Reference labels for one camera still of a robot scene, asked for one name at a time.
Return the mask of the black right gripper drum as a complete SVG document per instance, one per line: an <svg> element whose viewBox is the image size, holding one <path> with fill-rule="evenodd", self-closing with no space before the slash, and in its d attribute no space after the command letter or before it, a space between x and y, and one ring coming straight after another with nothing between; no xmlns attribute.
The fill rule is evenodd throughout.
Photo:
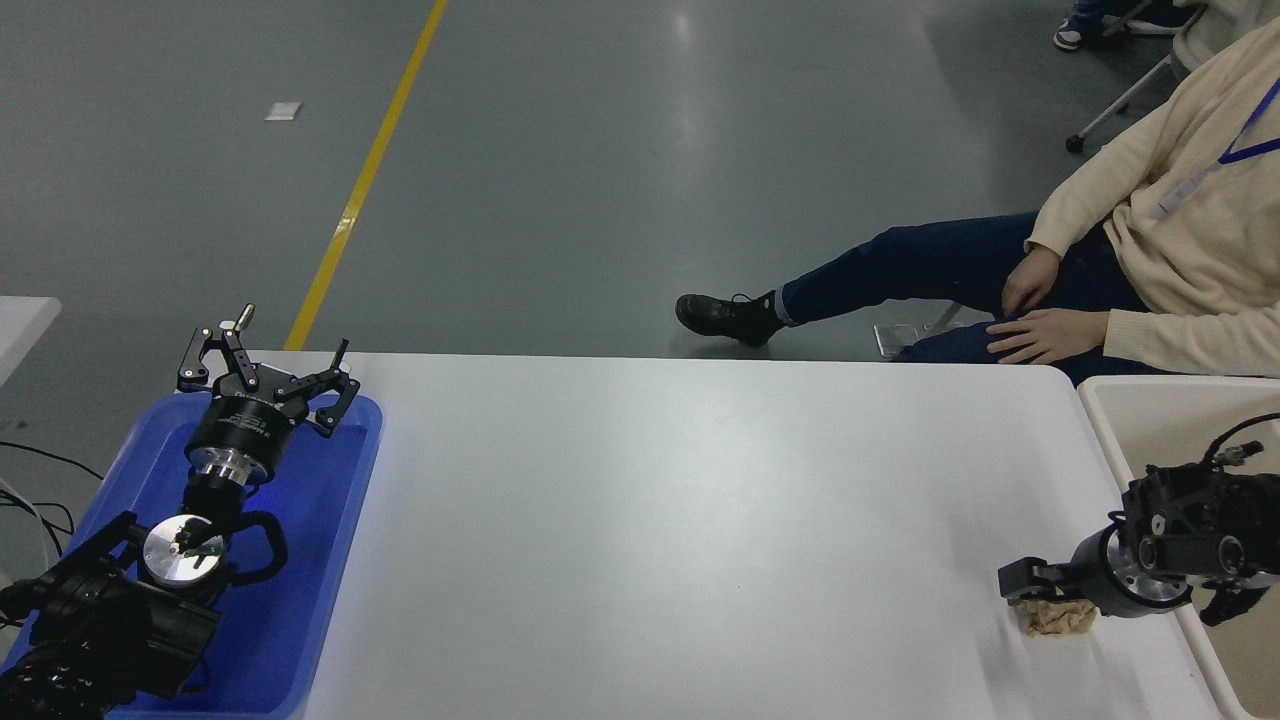
<svg viewBox="0 0 1280 720"><path fill-rule="evenodd" d="M1071 556L1071 583L1079 594L1106 616L1135 616L1137 602L1124 580L1132 559L1116 527L1085 538Z"/></svg>

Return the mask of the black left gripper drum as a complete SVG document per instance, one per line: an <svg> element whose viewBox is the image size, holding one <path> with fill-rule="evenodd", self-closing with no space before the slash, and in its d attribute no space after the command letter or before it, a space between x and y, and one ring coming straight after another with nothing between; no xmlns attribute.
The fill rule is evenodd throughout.
<svg viewBox="0 0 1280 720"><path fill-rule="evenodd" d="M294 421L271 404L243 396L219 397L200 418L186 456L196 468L219 452L236 452L261 469L276 469L296 429Z"/></svg>

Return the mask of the person's left hand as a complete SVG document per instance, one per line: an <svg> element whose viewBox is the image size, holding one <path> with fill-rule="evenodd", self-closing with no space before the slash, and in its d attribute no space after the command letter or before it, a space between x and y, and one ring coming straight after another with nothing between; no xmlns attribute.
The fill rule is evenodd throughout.
<svg viewBox="0 0 1280 720"><path fill-rule="evenodd" d="M998 364L1050 365L1105 345L1110 311L1033 310L987 328L986 346Z"/></svg>

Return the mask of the person's right hand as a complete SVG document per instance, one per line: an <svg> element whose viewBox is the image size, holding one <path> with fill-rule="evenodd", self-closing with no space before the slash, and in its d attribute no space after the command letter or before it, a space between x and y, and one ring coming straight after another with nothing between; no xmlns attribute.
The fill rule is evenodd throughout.
<svg viewBox="0 0 1280 720"><path fill-rule="evenodd" d="M1053 250L1032 243L1005 281L1001 316L1012 318L1038 307L1053 288L1060 263L1061 259Z"/></svg>

